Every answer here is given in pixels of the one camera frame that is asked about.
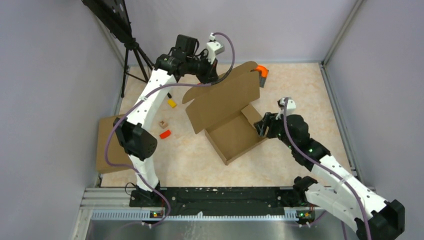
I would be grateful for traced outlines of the large cardboard box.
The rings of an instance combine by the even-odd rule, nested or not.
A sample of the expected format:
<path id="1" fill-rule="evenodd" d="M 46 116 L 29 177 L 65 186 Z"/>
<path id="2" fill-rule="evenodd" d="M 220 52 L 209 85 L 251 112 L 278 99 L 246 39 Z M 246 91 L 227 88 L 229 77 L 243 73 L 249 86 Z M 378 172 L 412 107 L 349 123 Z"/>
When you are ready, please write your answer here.
<path id="1" fill-rule="evenodd" d="M 254 126 L 263 118 L 252 105 L 260 98 L 257 67 L 254 61 L 242 63 L 222 82 L 192 87 L 182 98 L 194 133 L 204 132 L 225 165 L 265 141 Z"/>

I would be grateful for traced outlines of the yellow rectangular block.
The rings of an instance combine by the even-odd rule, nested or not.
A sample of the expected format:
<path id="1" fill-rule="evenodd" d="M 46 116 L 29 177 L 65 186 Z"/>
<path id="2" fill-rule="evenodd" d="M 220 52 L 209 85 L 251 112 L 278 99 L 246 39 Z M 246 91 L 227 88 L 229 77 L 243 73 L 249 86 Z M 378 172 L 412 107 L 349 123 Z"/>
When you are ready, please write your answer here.
<path id="1" fill-rule="evenodd" d="M 177 103 L 173 100 L 173 99 L 168 99 L 167 100 L 167 104 L 171 107 L 171 108 L 175 108 L 177 106 Z"/>

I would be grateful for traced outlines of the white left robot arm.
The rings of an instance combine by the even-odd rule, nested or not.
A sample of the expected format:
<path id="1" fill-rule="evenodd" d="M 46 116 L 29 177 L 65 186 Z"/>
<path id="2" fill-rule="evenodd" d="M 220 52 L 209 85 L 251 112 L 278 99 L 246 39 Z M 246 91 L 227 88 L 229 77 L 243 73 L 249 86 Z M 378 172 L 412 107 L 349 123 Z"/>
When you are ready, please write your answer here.
<path id="1" fill-rule="evenodd" d="M 157 111 L 171 88 L 181 86 L 181 77 L 196 76 L 200 87 L 209 87 L 219 80 L 217 55 L 225 50 L 224 45 L 216 40 L 215 33 L 211 33 L 200 54 L 196 54 L 198 47 L 196 38 L 179 34 L 175 46 L 156 59 L 151 76 L 136 104 L 113 123 L 118 142 L 136 171 L 136 192 L 149 207 L 156 206 L 161 198 L 158 191 L 160 182 L 153 161 L 158 141 L 150 133 Z"/>

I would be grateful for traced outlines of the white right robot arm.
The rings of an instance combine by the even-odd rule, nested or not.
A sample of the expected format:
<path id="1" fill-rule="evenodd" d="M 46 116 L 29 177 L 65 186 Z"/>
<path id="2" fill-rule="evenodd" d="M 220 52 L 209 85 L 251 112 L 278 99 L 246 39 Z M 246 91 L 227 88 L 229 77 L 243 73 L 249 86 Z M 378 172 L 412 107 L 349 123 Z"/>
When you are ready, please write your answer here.
<path id="1" fill-rule="evenodd" d="M 405 231 L 404 205 L 376 194 L 341 166 L 310 136 L 301 115 L 267 112 L 253 127 L 260 137 L 282 141 L 299 165 L 330 185 L 327 188 L 310 176 L 296 177 L 293 200 L 297 205 L 322 208 L 350 227 L 360 240 L 395 240 Z"/>

